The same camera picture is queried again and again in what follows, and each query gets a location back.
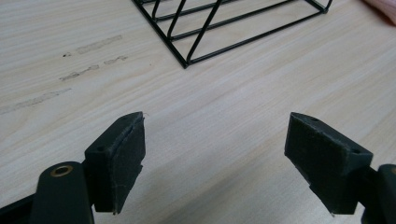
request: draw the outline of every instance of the light wood surface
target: light wood surface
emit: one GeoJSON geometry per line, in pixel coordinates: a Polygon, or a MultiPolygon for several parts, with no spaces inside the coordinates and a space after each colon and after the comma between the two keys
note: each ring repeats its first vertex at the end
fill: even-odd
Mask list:
{"type": "MultiPolygon", "coordinates": [[[[196,55],[296,8],[208,33],[196,55]]],[[[283,155],[289,115],[333,126],[375,169],[396,163],[395,59],[395,27],[359,0],[187,70],[130,1],[0,1],[0,206],[143,111],[143,171],[96,223],[360,223],[361,205],[333,217],[283,155]]]]}

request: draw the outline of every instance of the black wire frame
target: black wire frame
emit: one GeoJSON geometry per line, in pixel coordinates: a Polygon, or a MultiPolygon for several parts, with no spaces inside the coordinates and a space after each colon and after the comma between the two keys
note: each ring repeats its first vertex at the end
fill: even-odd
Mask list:
{"type": "Polygon", "coordinates": [[[309,5],[311,5],[312,7],[314,7],[317,12],[305,16],[297,21],[292,21],[290,23],[287,23],[285,25],[279,26],[273,30],[267,31],[265,33],[262,33],[260,35],[255,35],[251,38],[245,39],[243,41],[240,41],[238,43],[232,44],[231,46],[228,46],[226,48],[223,49],[218,49],[216,51],[213,51],[211,53],[208,53],[204,56],[198,57],[198,58],[192,58],[192,54],[195,52],[196,48],[198,47],[202,37],[204,36],[205,32],[207,30],[212,30],[212,29],[216,29],[219,28],[220,26],[224,26],[227,24],[230,24],[232,22],[235,21],[241,21],[243,19],[246,19],[248,17],[252,17],[255,16],[257,14],[263,13],[265,11],[274,9],[276,7],[281,7],[281,6],[285,6],[288,3],[291,2],[296,2],[299,0],[284,0],[282,2],[279,2],[277,4],[271,5],[269,7],[263,7],[254,11],[251,11],[249,13],[246,14],[242,14],[233,18],[230,18],[228,20],[225,21],[219,21],[216,22],[214,24],[211,24],[212,19],[214,18],[214,16],[216,15],[216,12],[219,9],[220,5],[224,5],[224,4],[229,4],[231,2],[237,1],[237,0],[216,0],[215,3],[211,3],[211,4],[206,4],[203,6],[199,6],[199,7],[194,7],[194,8],[190,8],[190,9],[186,9],[183,10],[184,4],[186,3],[186,0],[181,0],[180,4],[177,8],[176,13],[174,14],[169,14],[169,15],[165,15],[165,16],[161,16],[161,17],[157,17],[156,13],[158,10],[158,7],[161,3],[161,0],[132,0],[134,2],[134,4],[136,5],[136,7],[140,10],[140,12],[143,14],[143,16],[147,19],[147,21],[150,23],[150,25],[152,26],[152,28],[157,32],[158,36],[161,38],[161,40],[163,41],[163,43],[169,48],[169,50],[173,53],[173,55],[177,58],[177,60],[180,62],[180,64],[183,66],[183,68],[187,68],[188,66],[195,64],[195,63],[199,63],[203,60],[215,57],[221,53],[227,52],[229,50],[232,49],[236,49],[238,47],[244,46],[250,42],[256,41],[258,39],[261,39],[263,37],[266,37],[268,35],[274,34],[278,31],[284,30],[286,28],[289,28],[293,25],[296,25],[298,23],[301,23],[303,21],[307,21],[309,19],[312,19],[318,15],[321,14],[326,14],[329,11],[330,6],[332,5],[332,0],[329,0],[327,6],[323,6],[321,3],[317,2],[316,0],[304,0],[305,2],[307,2],[309,5]],[[144,8],[145,4],[152,4],[154,3],[154,8],[151,11],[151,13],[149,14],[146,9],[144,8]],[[200,29],[196,29],[193,31],[189,31],[187,33],[181,34],[181,35],[172,35],[173,29],[177,23],[177,19],[180,16],[185,16],[185,15],[189,15],[198,11],[202,11],[202,10],[206,10],[206,9],[210,9],[212,8],[211,12],[209,13],[209,16],[207,17],[204,26],[200,29]],[[158,22],[161,21],[168,21],[168,20],[172,20],[172,23],[168,29],[167,34],[163,32],[163,30],[158,26],[158,22]],[[177,50],[177,48],[174,46],[174,44],[172,42],[174,41],[178,41],[180,39],[192,36],[192,35],[197,35],[190,51],[189,54],[187,55],[186,58],[184,58],[180,52],[177,50]]]}

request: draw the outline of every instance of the wire basket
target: wire basket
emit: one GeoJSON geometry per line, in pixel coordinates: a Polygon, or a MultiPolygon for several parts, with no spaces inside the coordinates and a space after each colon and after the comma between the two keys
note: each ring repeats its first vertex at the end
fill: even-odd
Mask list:
{"type": "MultiPolygon", "coordinates": [[[[175,55],[180,64],[187,68],[188,66],[201,62],[203,60],[212,58],[221,53],[227,52],[232,49],[239,48],[244,46],[250,42],[255,40],[264,38],[268,35],[274,34],[278,31],[289,28],[293,25],[301,23],[303,21],[307,21],[309,19],[315,18],[318,15],[326,14],[329,11],[329,8],[332,4],[332,0],[326,1],[326,4],[322,5],[320,2],[316,0],[285,0],[281,2],[274,1],[250,1],[250,4],[257,4],[263,2],[270,2],[270,5],[266,5],[260,8],[255,8],[248,12],[242,12],[237,15],[233,15],[231,18],[226,18],[222,20],[214,21],[215,16],[218,14],[219,9],[221,7],[227,7],[228,10],[232,9],[234,5],[235,8],[241,8],[241,6],[245,6],[248,1],[246,0],[217,0],[212,3],[204,3],[204,1],[195,1],[195,6],[190,7],[188,9],[184,9],[186,6],[186,0],[181,0],[178,5],[175,5],[175,2],[172,6],[169,6],[172,1],[165,0],[133,0],[135,5],[139,8],[140,12],[143,16],[148,20],[151,24],[152,28],[157,32],[158,36],[161,38],[163,43],[170,49],[170,51],[175,55]],[[253,36],[244,37],[239,39],[235,43],[232,43],[227,46],[222,46],[219,49],[212,50],[205,54],[199,55],[197,57],[192,57],[194,52],[197,50],[198,46],[202,42],[204,35],[208,33],[208,31],[219,29],[221,27],[225,27],[226,25],[231,25],[232,23],[240,22],[240,21],[249,21],[251,18],[258,16],[259,14],[269,14],[271,11],[280,9],[282,7],[290,6],[292,4],[301,4],[304,3],[305,6],[310,7],[310,12],[307,15],[303,15],[302,17],[296,17],[295,20],[288,21],[286,23],[280,24],[276,27],[272,27],[269,30],[265,30],[259,34],[255,34],[253,36]],[[158,15],[159,10],[163,6],[163,15],[158,15]],[[181,17],[184,17],[184,24],[187,22],[197,23],[197,16],[193,16],[194,14],[203,17],[201,20],[203,24],[199,24],[198,28],[191,29],[187,32],[181,32],[179,34],[174,34],[175,29],[177,27],[177,22],[180,21],[181,17]],[[188,45],[187,50],[184,50],[184,53],[181,53],[179,48],[176,46],[176,42],[183,41],[185,39],[189,39],[191,43],[188,45]]],[[[273,19],[263,19],[259,21],[260,26],[262,26],[262,21],[276,21],[273,19]]],[[[223,42],[223,40],[228,38],[222,38],[218,42],[223,42]]]]}

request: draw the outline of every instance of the screw hole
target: screw hole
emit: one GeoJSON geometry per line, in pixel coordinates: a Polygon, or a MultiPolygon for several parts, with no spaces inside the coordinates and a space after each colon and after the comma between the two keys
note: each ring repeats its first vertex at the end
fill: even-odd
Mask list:
{"type": "Polygon", "coordinates": [[[70,166],[70,165],[59,166],[59,167],[53,169],[50,172],[50,175],[53,176],[53,177],[60,177],[60,176],[63,176],[63,175],[70,174],[70,172],[72,172],[72,170],[73,170],[73,166],[70,166]]]}
{"type": "Polygon", "coordinates": [[[358,149],[356,149],[356,148],[353,148],[353,149],[352,149],[352,153],[361,154],[361,152],[360,152],[358,149]]]}

